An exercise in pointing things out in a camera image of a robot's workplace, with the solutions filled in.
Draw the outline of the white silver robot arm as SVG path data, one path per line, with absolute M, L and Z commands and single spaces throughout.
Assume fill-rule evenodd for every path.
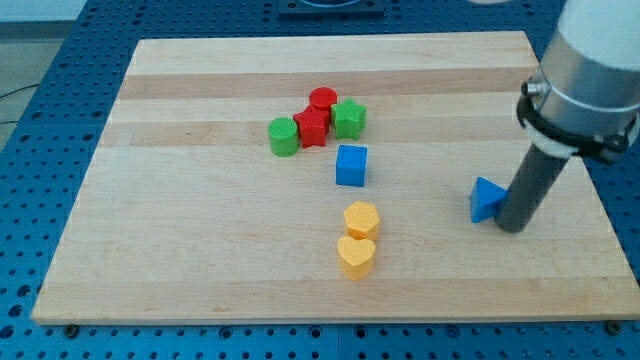
M 639 0 L 568 0 L 517 117 L 544 154 L 614 162 L 639 135 Z

